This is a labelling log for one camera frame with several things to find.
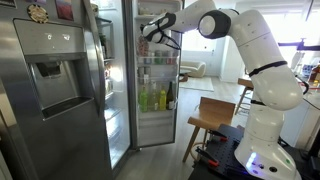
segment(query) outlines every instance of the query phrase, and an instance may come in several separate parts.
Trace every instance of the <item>bottle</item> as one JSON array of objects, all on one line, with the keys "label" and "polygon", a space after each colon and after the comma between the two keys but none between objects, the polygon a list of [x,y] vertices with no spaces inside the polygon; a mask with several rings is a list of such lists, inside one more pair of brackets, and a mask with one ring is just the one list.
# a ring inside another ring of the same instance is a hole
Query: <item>bottle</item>
[{"label": "bottle", "polygon": [[320,73],[320,64],[311,70],[308,81],[313,83],[313,81],[316,80],[318,73]]},{"label": "bottle", "polygon": [[142,86],[142,91],[140,92],[140,96],[139,96],[139,104],[140,104],[141,112],[148,111],[148,93],[146,91],[145,86]]},{"label": "bottle", "polygon": [[169,89],[168,89],[168,93],[167,93],[166,107],[168,110],[172,110],[174,108],[174,97],[173,97],[172,84],[173,84],[173,82],[171,81],[169,84]]},{"label": "bottle", "polygon": [[144,83],[144,67],[138,68],[138,79],[140,84]]},{"label": "bottle", "polygon": [[152,88],[152,92],[150,95],[150,100],[149,100],[149,108],[150,111],[158,111],[159,109],[159,99],[158,99],[158,95],[157,95],[157,84],[155,81],[151,82],[151,88]]},{"label": "bottle", "polygon": [[161,64],[162,63],[162,58],[161,58],[161,51],[156,50],[154,52],[154,64]]},{"label": "bottle", "polygon": [[160,91],[160,98],[159,98],[159,110],[164,111],[166,110],[166,90],[164,90],[164,86],[162,85],[161,91]]}]

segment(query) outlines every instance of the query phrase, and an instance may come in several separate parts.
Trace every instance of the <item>ice dispenser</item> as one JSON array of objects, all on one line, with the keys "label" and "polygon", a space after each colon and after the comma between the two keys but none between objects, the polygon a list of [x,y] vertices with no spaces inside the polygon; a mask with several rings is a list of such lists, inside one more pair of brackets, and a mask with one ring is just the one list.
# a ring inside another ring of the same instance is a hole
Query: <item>ice dispenser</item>
[{"label": "ice dispenser", "polygon": [[44,118],[92,100],[82,28],[30,23],[15,21]]}]

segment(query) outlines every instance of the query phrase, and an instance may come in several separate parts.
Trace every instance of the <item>window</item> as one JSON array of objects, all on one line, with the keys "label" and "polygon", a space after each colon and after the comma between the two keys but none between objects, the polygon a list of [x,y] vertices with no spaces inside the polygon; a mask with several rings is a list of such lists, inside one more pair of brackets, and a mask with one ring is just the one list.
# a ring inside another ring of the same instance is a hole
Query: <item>window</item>
[{"label": "window", "polygon": [[[305,45],[318,45],[320,38],[320,11],[313,11],[308,22],[301,21],[300,12],[265,14],[271,32],[277,42],[300,42],[303,39]],[[297,52],[296,47],[280,47],[284,59],[291,65],[291,60]],[[310,63],[314,58],[315,52],[306,52],[304,61]]]}]

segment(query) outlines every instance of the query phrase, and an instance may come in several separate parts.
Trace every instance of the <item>refrigerator magnet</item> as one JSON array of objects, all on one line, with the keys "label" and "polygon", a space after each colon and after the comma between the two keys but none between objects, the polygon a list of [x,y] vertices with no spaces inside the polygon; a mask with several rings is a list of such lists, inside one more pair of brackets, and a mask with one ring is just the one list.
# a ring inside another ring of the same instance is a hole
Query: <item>refrigerator magnet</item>
[{"label": "refrigerator magnet", "polygon": [[28,7],[28,14],[30,18],[37,23],[43,24],[49,20],[47,11],[43,7],[36,4],[31,4]]},{"label": "refrigerator magnet", "polygon": [[60,19],[73,21],[71,0],[56,0],[58,17]]},{"label": "refrigerator magnet", "polygon": [[17,8],[16,2],[14,0],[0,0],[0,5],[11,8]]}]

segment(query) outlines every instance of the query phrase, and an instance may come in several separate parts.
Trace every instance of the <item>yellow bottle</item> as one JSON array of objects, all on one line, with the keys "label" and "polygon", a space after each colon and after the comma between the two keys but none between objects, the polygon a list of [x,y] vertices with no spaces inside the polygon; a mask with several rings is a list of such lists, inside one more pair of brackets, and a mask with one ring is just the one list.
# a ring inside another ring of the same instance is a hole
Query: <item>yellow bottle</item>
[{"label": "yellow bottle", "polygon": [[166,93],[166,90],[164,90],[164,86],[162,85],[161,91],[160,91],[160,100],[159,100],[160,111],[166,110],[166,101],[167,101],[167,93]]}]

